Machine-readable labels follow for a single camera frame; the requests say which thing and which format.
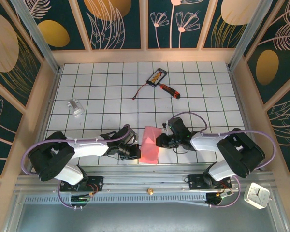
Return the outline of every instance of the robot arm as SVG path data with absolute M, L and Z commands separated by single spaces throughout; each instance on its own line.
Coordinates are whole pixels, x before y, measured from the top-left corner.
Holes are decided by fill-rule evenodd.
M 159 136 L 156 139 L 156 145 L 159 147 L 177 148 L 181 145 L 186 150 L 222 153 L 225 160 L 214 163 L 203 173 L 209 186 L 234 175 L 246 178 L 265 158 L 264 152 L 245 133 L 239 132 L 224 137 L 202 135 L 199 131 L 190 132 L 179 117 L 170 119 L 167 126 L 173 134 Z
M 118 140 L 128 132 L 128 126 L 124 126 L 119 132 L 102 134 L 93 142 L 70 142 L 62 132 L 55 132 L 46 140 L 63 139 L 66 143 L 45 143 L 37 146 L 28 154 L 36 173 L 41 181 L 58 179 L 69 183 L 73 189 L 78 190 L 85 185 L 88 177 L 78 165 L 71 165 L 71 159 L 84 156 L 108 156 L 118 154 L 121 160 L 132 160 L 141 157 L 141 151 L 137 144 L 137 134 L 130 130 L 127 136 Z

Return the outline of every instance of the white tile floor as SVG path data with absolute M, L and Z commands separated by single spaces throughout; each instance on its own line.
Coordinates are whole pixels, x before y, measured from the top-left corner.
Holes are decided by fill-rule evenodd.
M 132 100 L 137 89 L 157 68 L 169 72 L 161 83 L 177 90 L 181 98 L 174 99 L 159 87 L 145 86 Z M 86 112 L 78 118 L 67 107 L 72 98 L 77 98 Z M 183 111 L 202 116 L 209 125 L 206 132 L 244 128 L 224 62 L 65 64 L 46 136 L 61 131 L 67 137 L 93 138 L 101 133 L 118 131 L 129 123 L 139 134 L 141 145 L 145 126 L 162 127 L 167 119 Z M 180 117 L 190 130 L 203 127 L 203 122 L 195 116 Z M 158 157 L 159 164 L 211 163 L 217 160 L 223 160 L 220 153 L 190 151 L 176 154 L 163 148 Z M 71 163 L 82 166 L 141 164 L 138 160 L 94 156 L 73 159 Z

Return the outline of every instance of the cable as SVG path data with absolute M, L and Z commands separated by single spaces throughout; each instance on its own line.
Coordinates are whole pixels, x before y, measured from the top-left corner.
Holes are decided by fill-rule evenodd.
M 108 157 L 111 157 L 111 158 L 114 158 L 114 159 L 116 159 L 116 160 L 119 160 L 119 157 L 118 158 L 116 158 L 116 157 L 114 157 L 114 156 L 111 156 L 111 155 L 107 155 Z
M 145 83 L 144 85 L 142 85 L 137 91 L 136 94 L 133 96 L 132 100 L 135 100 L 136 96 L 139 94 L 139 91 L 141 90 L 141 88 L 143 88 L 144 86 L 146 86 L 147 83 Z
M 174 151 L 174 147 L 172 148 L 173 152 L 175 152 L 176 154 L 186 154 L 189 152 L 189 150 L 187 150 L 186 152 L 177 152 L 177 151 Z
M 236 131 L 230 131 L 230 132 L 227 132 L 227 133 L 220 133 L 220 134 L 205 134 L 205 133 L 201 133 L 201 135 L 204 135 L 204 136 L 208 136 L 208 137 L 225 137 L 225 136 L 228 136 L 228 135 L 231 135 L 231 134 L 239 134 L 239 133 L 255 133 L 255 134 L 260 134 L 260 135 L 263 135 L 265 136 L 266 138 L 268 138 L 271 142 L 272 142 L 272 145 L 273 145 L 273 153 L 271 155 L 271 157 L 263 164 L 257 166 L 255 169 L 259 169 L 259 168 L 262 168 L 266 165 L 268 165 L 275 157 L 276 155 L 276 151 L 277 151 L 277 146 L 276 146 L 276 143 L 274 141 L 274 139 L 272 139 L 268 134 L 262 132 L 262 131 L 258 131 L 258 130 L 236 130 Z
M 196 113 L 189 112 L 189 111 L 188 112 L 181 112 L 181 113 L 173 116 L 169 120 L 171 120 L 171 119 L 173 119 L 173 118 L 175 118 L 175 117 L 177 117 L 179 115 L 182 115 L 182 114 L 191 114 L 191 115 L 195 115 L 195 116 L 199 117 L 205 124 L 205 128 L 200 130 L 200 134 L 204 135 L 204 136 L 208 136 L 208 137 L 225 137 L 227 135 L 238 134 L 238 133 L 255 133 L 255 134 L 263 135 L 266 138 L 268 138 L 271 141 L 272 145 L 273 145 L 273 153 L 272 153 L 271 157 L 265 163 L 257 166 L 255 169 L 259 169 L 259 168 L 262 168 L 262 167 L 266 166 L 267 164 L 269 164 L 274 159 L 274 157 L 276 155 L 277 146 L 276 146 L 276 143 L 275 143 L 274 139 L 272 139 L 268 134 L 266 134 L 266 133 L 264 133 L 262 131 L 258 131 L 258 130 L 238 130 L 237 131 L 236 130 L 236 131 L 230 131 L 230 132 L 227 132 L 227 133 L 220 133 L 220 134 L 206 134 L 206 133 L 203 133 L 203 131 L 207 129 L 207 123 L 200 115 L 198 115 Z
M 67 207 L 67 208 L 70 208 L 70 209 L 81 209 L 81 207 L 77 208 L 77 206 L 76 206 L 76 207 L 73 207 L 72 205 L 68 205 L 68 204 L 66 204 L 66 203 L 62 200 L 62 198 L 61 198 L 61 196 L 60 196 L 60 184 L 61 184 L 61 180 L 58 182 L 58 186 L 57 186 L 58 198 L 59 198 L 60 202 L 61 202 L 65 207 Z
M 179 114 L 173 116 L 172 118 L 170 118 L 170 120 L 173 119 L 173 118 L 175 118 L 175 117 L 177 117 L 177 116 L 179 116 L 179 115 L 181 115 L 181 114 L 191 114 L 191 115 L 195 115 L 195 116 L 199 117 L 199 118 L 204 122 L 204 124 L 205 124 L 205 128 L 202 129 L 202 130 L 200 130 L 200 134 L 203 135 L 203 136 L 208 136 L 208 137 L 225 137 L 225 136 L 228 136 L 228 135 L 231 135 L 231 134 L 238 134 L 238 133 L 256 133 L 256 134 L 260 134 L 260 135 L 263 135 L 263 136 L 265 136 L 266 138 L 268 138 L 268 139 L 271 141 L 272 146 L 273 146 L 273 152 L 272 152 L 272 155 L 271 155 L 271 157 L 270 157 L 270 158 L 269 158 L 265 163 L 263 163 L 263 164 L 257 166 L 255 169 L 259 169 L 259 168 L 262 168 L 262 167 L 266 166 L 267 164 L 269 164 L 269 163 L 274 159 L 274 157 L 275 157 L 275 155 L 276 155 L 277 146 L 276 146 L 276 143 L 275 143 L 274 139 L 271 138 L 268 134 L 266 134 L 266 133 L 264 133 L 264 132 L 262 132 L 262 131 L 258 131 L 258 130 L 238 130 L 238 131 L 237 131 L 237 130 L 236 130 L 236 131 L 230 131 L 230 132 L 227 132 L 227 133 L 206 134 L 206 133 L 203 133 L 203 131 L 207 129 L 207 123 L 206 123 L 206 121 L 205 121 L 201 116 L 199 116 L 199 115 L 196 114 L 196 113 L 193 113 L 193 112 L 181 112 L 181 113 L 179 113 Z M 239 182 L 239 180 L 237 179 L 236 176 L 233 176 L 233 178 L 234 178 L 234 179 L 237 181 L 237 183 L 238 183 L 238 195 L 237 195 L 236 199 L 235 199 L 233 202 L 231 202 L 230 204 L 227 204 L 227 205 L 214 206 L 215 208 L 224 208 L 224 207 L 231 206 L 231 205 L 233 205 L 235 202 L 237 202 L 237 200 L 239 199 L 239 197 L 240 197 L 240 193 L 241 193 L 241 184 L 240 184 L 240 182 Z
M 237 200 L 240 198 L 240 195 L 241 195 L 241 184 L 240 184 L 240 181 L 237 179 L 236 176 L 232 176 L 236 181 L 237 181 L 237 184 L 238 184 L 238 195 L 237 197 L 235 198 L 234 201 L 232 201 L 231 203 L 229 204 L 226 204 L 226 205 L 212 205 L 210 204 L 209 207 L 214 207 L 214 208 L 225 208 L 225 207 L 229 207 L 231 205 L 233 205 L 235 202 L 237 202 Z
M 205 120 L 204 120 L 200 115 L 198 115 L 198 114 L 196 114 L 196 113 L 194 113 L 194 112 L 190 112 L 190 111 L 181 112 L 181 113 L 179 113 L 179 114 L 177 114 L 177 115 L 171 117 L 169 120 L 171 120 L 171 119 L 173 119 L 173 118 L 175 118 L 175 117 L 177 117 L 177 116 L 179 116 L 179 115 L 182 115 L 182 114 L 191 114 L 191 115 L 195 115 L 196 117 L 200 118 L 200 119 L 204 122 L 204 124 L 205 124 L 205 128 L 201 129 L 201 130 L 200 130 L 200 133 L 202 133 L 204 130 L 207 129 L 207 123 L 206 123 L 206 121 L 205 121 Z
M 131 131 L 131 127 L 129 124 L 124 125 L 124 127 L 127 126 L 128 127 L 128 131 L 121 137 L 117 138 L 117 139 L 108 139 L 108 140 L 102 140 L 102 139 L 82 139 L 82 140 L 71 140 L 71 139 L 50 139 L 50 140 L 44 140 L 41 142 L 38 142 L 34 145 L 32 145 L 31 147 L 29 147 L 27 149 L 27 151 L 24 153 L 23 157 L 21 158 L 21 169 L 23 170 L 24 173 L 26 173 L 27 175 L 36 175 L 36 173 L 32 173 L 29 172 L 26 168 L 25 168 L 25 159 L 26 156 L 29 154 L 29 152 L 31 150 L 33 150 L 34 148 L 36 148 L 39 145 L 42 144 L 47 144 L 47 143 L 76 143 L 76 144 L 82 144 L 82 143 L 109 143 L 109 142 L 115 142 L 121 139 L 124 139 L 125 137 L 128 136 L 128 134 Z

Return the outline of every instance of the alarm clock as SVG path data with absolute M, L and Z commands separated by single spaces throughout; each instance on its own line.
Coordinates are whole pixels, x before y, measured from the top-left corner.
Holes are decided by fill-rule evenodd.
M 252 206 L 258 209 L 263 209 L 267 206 L 269 199 L 270 191 L 261 185 L 252 182 L 247 186 L 244 194 L 244 200 Z

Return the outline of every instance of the black mounting bracket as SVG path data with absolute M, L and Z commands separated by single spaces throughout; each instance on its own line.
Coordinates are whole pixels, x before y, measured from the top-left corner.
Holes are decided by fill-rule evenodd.
M 229 189 L 232 189 L 232 184 L 230 178 L 224 178 L 221 181 L 213 181 L 213 187 L 208 185 L 204 180 L 204 175 L 188 175 L 188 183 L 190 190 L 200 190 L 200 189 L 224 189 L 224 185 L 227 186 Z
M 61 182 L 60 186 L 60 192 L 92 192 L 92 187 L 94 190 L 96 190 L 96 186 L 98 187 L 97 192 L 101 192 L 103 188 L 103 176 L 88 176 L 88 181 L 86 182 L 86 185 L 81 186 L 78 191 L 76 189 L 72 188 L 71 185 L 69 185 L 66 182 Z

